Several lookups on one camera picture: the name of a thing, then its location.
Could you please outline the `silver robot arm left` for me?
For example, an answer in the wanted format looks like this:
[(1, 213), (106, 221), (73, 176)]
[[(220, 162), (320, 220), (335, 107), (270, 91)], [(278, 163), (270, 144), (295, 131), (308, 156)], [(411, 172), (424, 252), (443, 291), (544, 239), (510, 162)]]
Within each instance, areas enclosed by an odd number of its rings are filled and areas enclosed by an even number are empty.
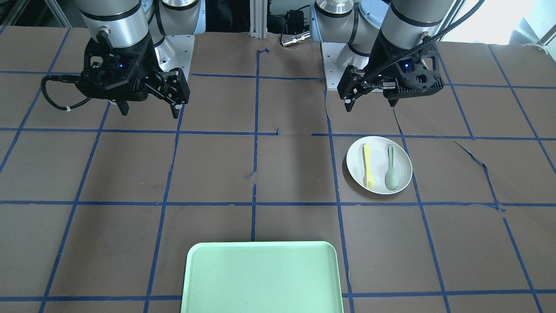
[(389, 105), (428, 97), (444, 87), (434, 45), (452, 0), (316, 0), (310, 33), (316, 42), (341, 43), (336, 85), (347, 112), (363, 95), (381, 90)]

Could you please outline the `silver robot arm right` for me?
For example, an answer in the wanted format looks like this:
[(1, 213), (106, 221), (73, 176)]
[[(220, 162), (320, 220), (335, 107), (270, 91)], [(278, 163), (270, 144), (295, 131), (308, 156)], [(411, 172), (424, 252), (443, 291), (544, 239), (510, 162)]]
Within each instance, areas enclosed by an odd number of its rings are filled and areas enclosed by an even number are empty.
[(77, 89), (115, 103), (149, 95), (169, 104), (173, 117), (189, 101), (193, 42), (206, 30), (204, 0), (78, 0), (91, 34)]

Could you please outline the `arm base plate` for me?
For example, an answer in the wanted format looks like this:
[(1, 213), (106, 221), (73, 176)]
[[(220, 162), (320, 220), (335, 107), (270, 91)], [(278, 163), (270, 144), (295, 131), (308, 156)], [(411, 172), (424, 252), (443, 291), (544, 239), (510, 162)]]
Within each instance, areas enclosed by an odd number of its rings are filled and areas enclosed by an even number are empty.
[(192, 34), (176, 35), (164, 37), (163, 41), (156, 43), (155, 53), (159, 61), (159, 67), (164, 72), (179, 67), (188, 79), (195, 39), (196, 37)]
[(337, 91), (347, 66), (353, 65), (363, 69), (369, 62), (368, 56), (360, 56), (353, 52), (347, 43), (322, 42), (321, 53), (326, 89), (329, 91)]

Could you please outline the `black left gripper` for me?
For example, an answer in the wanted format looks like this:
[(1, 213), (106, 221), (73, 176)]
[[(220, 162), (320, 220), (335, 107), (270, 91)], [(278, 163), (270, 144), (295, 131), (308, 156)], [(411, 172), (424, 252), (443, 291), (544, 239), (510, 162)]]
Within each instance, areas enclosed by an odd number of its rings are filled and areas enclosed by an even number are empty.
[(373, 90), (382, 90), (392, 108), (399, 99), (427, 97), (441, 91), (444, 83), (434, 43), (444, 34), (426, 35), (420, 44), (404, 49), (379, 32), (368, 64), (361, 70), (347, 66), (337, 86), (346, 111), (351, 112), (353, 101)]

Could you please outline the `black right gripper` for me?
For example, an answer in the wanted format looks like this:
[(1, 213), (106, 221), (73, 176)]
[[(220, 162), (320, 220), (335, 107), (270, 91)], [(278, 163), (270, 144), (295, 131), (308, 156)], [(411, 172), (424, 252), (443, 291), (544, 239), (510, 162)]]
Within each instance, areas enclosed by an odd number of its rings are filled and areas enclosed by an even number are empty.
[(128, 101), (145, 101), (154, 95), (171, 104), (172, 117), (178, 119), (190, 95), (181, 68), (163, 71), (159, 66), (150, 34), (129, 47), (111, 50), (91, 38), (76, 87), (86, 97), (118, 101), (123, 116), (129, 113)]

